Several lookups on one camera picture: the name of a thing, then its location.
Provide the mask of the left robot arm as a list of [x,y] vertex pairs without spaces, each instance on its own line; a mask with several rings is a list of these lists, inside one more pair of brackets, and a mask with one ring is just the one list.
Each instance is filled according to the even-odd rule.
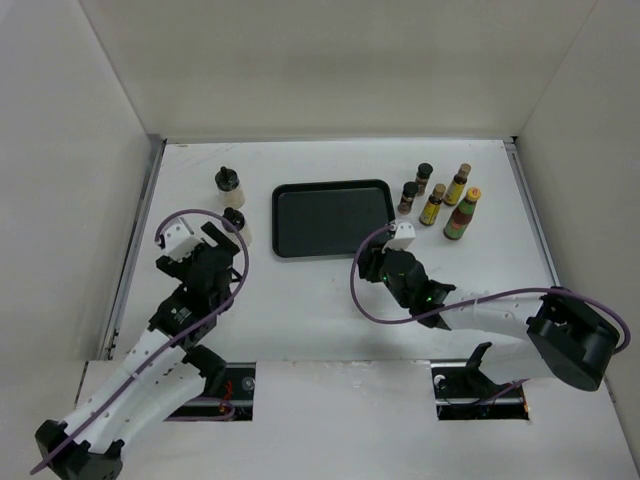
[[234,259],[248,245],[230,221],[207,222],[198,237],[182,213],[155,233],[157,268],[177,288],[157,307],[137,343],[105,383],[61,420],[35,433],[42,459],[59,479],[115,479],[123,453],[145,428],[164,421],[196,396],[210,399],[224,387],[225,361],[203,339],[228,311],[247,280]]

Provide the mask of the tall yellow label sauce bottle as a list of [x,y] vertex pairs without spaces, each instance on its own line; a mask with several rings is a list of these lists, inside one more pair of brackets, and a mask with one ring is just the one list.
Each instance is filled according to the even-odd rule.
[[463,163],[460,165],[457,173],[454,175],[449,187],[447,188],[443,203],[447,206],[455,206],[464,191],[465,185],[468,181],[468,176],[471,172],[471,165]]

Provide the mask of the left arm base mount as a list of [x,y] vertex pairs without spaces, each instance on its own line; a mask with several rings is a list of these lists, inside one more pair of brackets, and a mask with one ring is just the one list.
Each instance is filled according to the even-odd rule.
[[255,363],[228,364],[219,380],[207,380],[204,391],[174,411],[167,421],[251,421],[256,373]]

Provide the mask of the short yellow label sauce bottle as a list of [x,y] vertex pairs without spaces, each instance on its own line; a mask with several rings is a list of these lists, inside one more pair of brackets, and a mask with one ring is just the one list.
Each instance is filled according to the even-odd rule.
[[431,226],[435,223],[443,202],[446,186],[438,183],[433,188],[428,200],[419,216],[419,222],[424,226]]

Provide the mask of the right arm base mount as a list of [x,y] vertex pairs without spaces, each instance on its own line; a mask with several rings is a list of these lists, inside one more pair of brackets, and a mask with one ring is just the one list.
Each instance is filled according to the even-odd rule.
[[523,381],[496,384],[480,371],[491,346],[481,343],[467,360],[430,364],[440,421],[529,420]]

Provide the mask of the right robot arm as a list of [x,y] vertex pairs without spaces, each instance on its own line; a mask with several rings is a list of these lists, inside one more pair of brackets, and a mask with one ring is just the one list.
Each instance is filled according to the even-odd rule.
[[508,338],[504,345],[481,342],[468,357],[463,380],[475,395],[534,378],[595,391],[626,343],[610,312],[562,287],[472,293],[430,278],[412,253],[381,246],[364,248],[354,268],[360,279],[383,284],[409,322]]

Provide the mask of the green label chili sauce bottle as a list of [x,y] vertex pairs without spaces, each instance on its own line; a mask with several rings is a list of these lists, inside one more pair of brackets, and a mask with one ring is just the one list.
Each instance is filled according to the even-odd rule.
[[460,240],[471,223],[482,192],[478,187],[467,190],[464,198],[458,203],[449,217],[443,235],[449,240]]

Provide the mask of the small spice jar black lid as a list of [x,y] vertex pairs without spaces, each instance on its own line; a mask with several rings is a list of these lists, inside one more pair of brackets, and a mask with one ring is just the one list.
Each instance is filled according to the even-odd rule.
[[426,186],[433,172],[433,166],[430,163],[421,163],[417,167],[415,183],[418,187],[417,196],[423,196]]

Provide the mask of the clear shaker bottle black cap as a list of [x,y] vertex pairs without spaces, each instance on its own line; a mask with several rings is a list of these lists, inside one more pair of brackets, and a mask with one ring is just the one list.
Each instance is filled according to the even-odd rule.
[[245,203],[245,196],[238,173],[232,168],[221,166],[214,180],[221,204],[224,207],[241,209]]

